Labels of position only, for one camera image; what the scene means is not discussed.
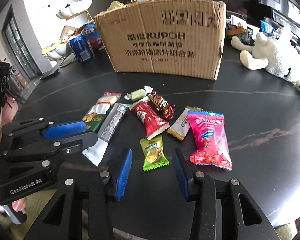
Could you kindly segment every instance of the red candy wrapper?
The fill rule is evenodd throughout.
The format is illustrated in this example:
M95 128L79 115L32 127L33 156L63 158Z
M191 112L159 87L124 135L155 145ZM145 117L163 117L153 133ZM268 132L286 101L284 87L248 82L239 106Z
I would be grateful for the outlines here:
M190 155L194 164L215 165L232 170L223 114L206 111L188 111L197 151Z
M162 96L159 96L155 90L148 94L149 100L155 105L158 111L162 111L162 116L164 119L172 119L175 105L168 105L167 100Z
M160 118L148 104L149 98L145 97L140 101L129 106L130 111L134 112L146 128L148 140L162 133L169 128L169 123Z

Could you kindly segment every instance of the marble table surface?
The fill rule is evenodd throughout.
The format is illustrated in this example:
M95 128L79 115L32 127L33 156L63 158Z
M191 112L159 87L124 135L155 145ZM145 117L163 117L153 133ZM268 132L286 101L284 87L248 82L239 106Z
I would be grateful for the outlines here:
M225 42L215 82L175 75L116 73L106 53L84 65L74 62L60 69L58 76L40 82L16 120L44 117L60 123L77 121L103 92L125 94L144 85L152 86L175 104L176 117L186 105L225 115L233 170L212 166L198 166L198 170L214 179L238 179L275 227L300 217L300 93L265 70L244 68L239 52L229 41ZM191 133L182 142L163 133L164 154L169 160L175 147L180 147L185 156L195 150ZM111 153L123 147L133 152L125 195L119 203L110 204L113 226L147 239L187 239L194 203L187 203L180 195L172 165L142 170L139 140L144 137L143 124L127 112L101 163L108 165ZM82 155L69 162L82 170L93 166Z

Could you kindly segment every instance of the person's hand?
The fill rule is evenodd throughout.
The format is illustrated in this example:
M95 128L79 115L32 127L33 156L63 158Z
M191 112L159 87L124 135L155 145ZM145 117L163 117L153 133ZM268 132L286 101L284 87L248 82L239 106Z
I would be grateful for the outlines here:
M25 207L26 207L26 198L25 197L12 202L12 208L16 212L23 210Z

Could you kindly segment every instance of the candy wrapper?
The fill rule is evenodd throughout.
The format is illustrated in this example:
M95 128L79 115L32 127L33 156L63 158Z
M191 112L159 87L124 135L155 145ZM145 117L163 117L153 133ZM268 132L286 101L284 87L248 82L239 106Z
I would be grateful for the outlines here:
M142 98L144 98L147 94L151 93L153 90L152 87L144 86L144 89L141 88L139 90L133 91L130 94L126 94L124 99L126 100L132 100L133 102L138 101Z
M129 105L130 111L135 113L146 128L146 137L148 140L159 135L169 128L169 123L160 118L149 106L149 98L145 97L140 101Z
M162 135L151 140L146 138L141 139L140 144L143 154L145 155L145 161L143 163L144 171L149 171L169 164L169 161L163 155Z
M179 118L174 122L174 124L167 130L167 133L172 134L174 137L178 138L179 140L183 140L187 135L190 124L187 117L188 110L198 110L202 111L201 108L186 106L185 110L179 116Z
M87 113L83 117L82 120L86 123L87 129L92 130L97 133L107 116L108 116L108 114L89 114L89 113Z
M158 111L162 111L162 116L164 119L172 119L174 110L176 109L175 105L168 105L167 100L162 96L158 95L155 90L147 95L149 100L155 105Z
M194 164L215 165L232 170L223 114L207 111L188 111L197 151L190 155Z
M121 93L105 92L88 114L106 114L108 109L121 97Z
M98 132L98 138L109 142L129 105L115 103Z
M82 151L83 155L96 166L100 164L108 147L108 143L127 109L128 105L115 103L100 127L97 143Z

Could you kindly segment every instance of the plush toy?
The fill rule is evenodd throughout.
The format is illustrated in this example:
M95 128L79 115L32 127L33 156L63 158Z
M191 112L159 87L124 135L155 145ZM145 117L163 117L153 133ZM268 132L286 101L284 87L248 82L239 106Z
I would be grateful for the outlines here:
M300 55L291 45L291 29L284 26L280 38L257 34L254 46L244 45L238 37L233 36L231 45L241 50L242 64L251 70L264 68L270 74L294 84L300 90Z

